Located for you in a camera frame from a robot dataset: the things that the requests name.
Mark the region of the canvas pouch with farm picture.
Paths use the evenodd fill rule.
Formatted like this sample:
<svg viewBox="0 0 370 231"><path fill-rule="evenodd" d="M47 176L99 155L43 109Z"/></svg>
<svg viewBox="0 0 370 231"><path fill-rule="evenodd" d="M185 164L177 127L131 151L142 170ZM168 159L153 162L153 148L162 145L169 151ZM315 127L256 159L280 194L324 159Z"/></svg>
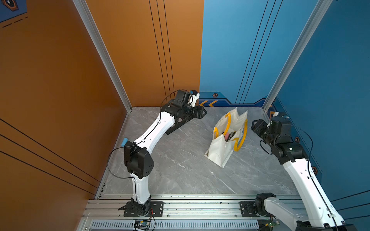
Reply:
<svg viewBox="0 0 370 231"><path fill-rule="evenodd" d="M213 129L213 139L205 157L224 168L231 155L238 152L244 144L248 133L248 111L238 113L235 108L216 123Z"/></svg>

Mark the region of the light blue small cylinder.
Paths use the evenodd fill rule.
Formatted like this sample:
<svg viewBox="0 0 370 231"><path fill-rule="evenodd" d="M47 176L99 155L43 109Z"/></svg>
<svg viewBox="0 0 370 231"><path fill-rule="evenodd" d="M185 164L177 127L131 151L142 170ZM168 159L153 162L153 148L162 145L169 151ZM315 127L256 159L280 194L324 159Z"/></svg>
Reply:
<svg viewBox="0 0 370 231"><path fill-rule="evenodd" d="M122 147L125 146L127 142L128 142L128 138L124 138L122 143L121 143L121 146Z"/></svg>

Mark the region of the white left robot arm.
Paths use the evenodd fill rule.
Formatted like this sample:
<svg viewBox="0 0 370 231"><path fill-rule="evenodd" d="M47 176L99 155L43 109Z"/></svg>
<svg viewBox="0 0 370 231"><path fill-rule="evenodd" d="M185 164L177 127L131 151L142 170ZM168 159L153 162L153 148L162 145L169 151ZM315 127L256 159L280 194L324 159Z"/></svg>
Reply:
<svg viewBox="0 0 370 231"><path fill-rule="evenodd" d="M162 136L169 135L192 119L201 119L206 114L205 108L199 105L182 107L165 105L142 136L134 142L126 142L124 163L133 185L133 196L128 203L128 209L139 216L146 216L150 212L149 175L154 168L151 154Z"/></svg>

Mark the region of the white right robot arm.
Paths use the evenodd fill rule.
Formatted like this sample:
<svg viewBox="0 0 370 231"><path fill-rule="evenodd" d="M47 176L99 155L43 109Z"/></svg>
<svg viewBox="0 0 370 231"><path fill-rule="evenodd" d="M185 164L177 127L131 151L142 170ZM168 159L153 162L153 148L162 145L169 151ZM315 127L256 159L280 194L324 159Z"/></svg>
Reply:
<svg viewBox="0 0 370 231"><path fill-rule="evenodd" d="M256 196L256 215L275 216L292 231L355 231L334 208L319 183L304 148L292 142L292 124L288 118L276 116L269 123L263 119L253 121L252 131L268 144L271 154L291 177L306 209L307 215L298 214L282 203L273 193Z"/></svg>

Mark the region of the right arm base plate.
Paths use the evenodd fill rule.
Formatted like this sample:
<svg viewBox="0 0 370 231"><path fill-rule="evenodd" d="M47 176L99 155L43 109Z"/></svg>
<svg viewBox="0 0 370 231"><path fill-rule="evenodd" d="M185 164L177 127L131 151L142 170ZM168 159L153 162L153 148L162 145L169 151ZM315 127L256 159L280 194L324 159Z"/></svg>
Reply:
<svg viewBox="0 0 370 231"><path fill-rule="evenodd" d="M274 218L275 216L273 214L270 214L266 211L265 206L256 204L252 201L241 201L239 202L240 210L241 210L241 216L252 218L252 217L258 217L258 218Z"/></svg>

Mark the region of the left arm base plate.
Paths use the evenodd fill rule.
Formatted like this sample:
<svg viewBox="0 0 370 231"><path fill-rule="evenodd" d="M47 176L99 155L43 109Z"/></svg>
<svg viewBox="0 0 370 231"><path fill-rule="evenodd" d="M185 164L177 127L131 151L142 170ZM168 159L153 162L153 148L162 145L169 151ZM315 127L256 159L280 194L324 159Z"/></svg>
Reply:
<svg viewBox="0 0 370 231"><path fill-rule="evenodd" d="M124 206L124 217L150 217L155 218L163 216L164 202L162 201L148 201L144 205L138 204L135 201L128 202Z"/></svg>

